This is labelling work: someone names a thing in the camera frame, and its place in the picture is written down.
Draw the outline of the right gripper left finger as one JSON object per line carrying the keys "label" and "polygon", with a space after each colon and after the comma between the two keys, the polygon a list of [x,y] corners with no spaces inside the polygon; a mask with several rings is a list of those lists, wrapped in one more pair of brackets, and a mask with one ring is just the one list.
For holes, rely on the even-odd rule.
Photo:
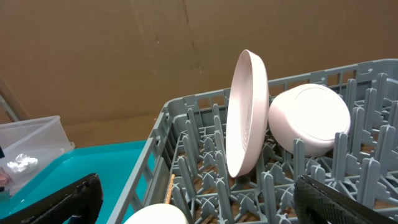
{"label": "right gripper left finger", "polygon": [[1,224],[95,223],[103,204],[103,188],[92,173],[1,219]]}

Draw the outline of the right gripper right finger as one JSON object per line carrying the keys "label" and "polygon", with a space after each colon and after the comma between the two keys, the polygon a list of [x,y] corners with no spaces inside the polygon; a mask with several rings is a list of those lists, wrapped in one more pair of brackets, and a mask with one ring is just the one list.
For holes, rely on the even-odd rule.
{"label": "right gripper right finger", "polygon": [[397,224],[308,175],[295,182],[294,210],[300,223]]}

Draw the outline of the white tissue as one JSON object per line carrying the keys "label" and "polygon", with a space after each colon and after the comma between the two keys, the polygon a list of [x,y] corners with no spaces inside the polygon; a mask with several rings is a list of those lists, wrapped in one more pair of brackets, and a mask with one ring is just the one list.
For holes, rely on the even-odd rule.
{"label": "white tissue", "polygon": [[32,172],[38,164],[38,159],[30,157],[26,154],[19,154],[15,161],[7,163],[8,168],[15,174]]}

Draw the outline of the white paper cup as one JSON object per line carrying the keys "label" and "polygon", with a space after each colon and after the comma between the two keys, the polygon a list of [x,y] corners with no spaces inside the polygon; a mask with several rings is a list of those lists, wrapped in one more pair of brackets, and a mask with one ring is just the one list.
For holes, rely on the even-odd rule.
{"label": "white paper cup", "polygon": [[135,212],[124,224],[188,224],[188,220],[174,205],[158,203]]}

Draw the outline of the pink bowl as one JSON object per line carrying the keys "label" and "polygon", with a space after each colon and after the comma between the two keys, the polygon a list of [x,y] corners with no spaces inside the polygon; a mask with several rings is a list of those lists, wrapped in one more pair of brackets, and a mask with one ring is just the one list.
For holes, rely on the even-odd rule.
{"label": "pink bowl", "polygon": [[336,133],[349,133],[351,115],[345,101],[319,84],[304,84],[274,98],[269,108],[269,128],[289,153],[294,140],[304,142],[306,157],[320,157],[334,146]]}

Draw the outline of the large pink plate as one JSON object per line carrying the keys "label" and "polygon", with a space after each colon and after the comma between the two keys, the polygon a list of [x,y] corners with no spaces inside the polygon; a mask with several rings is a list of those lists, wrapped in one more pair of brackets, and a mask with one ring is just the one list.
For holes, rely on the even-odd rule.
{"label": "large pink plate", "polygon": [[250,172],[260,156],[269,111],[269,85],[260,56],[245,49],[234,69],[226,122],[226,163],[229,175]]}

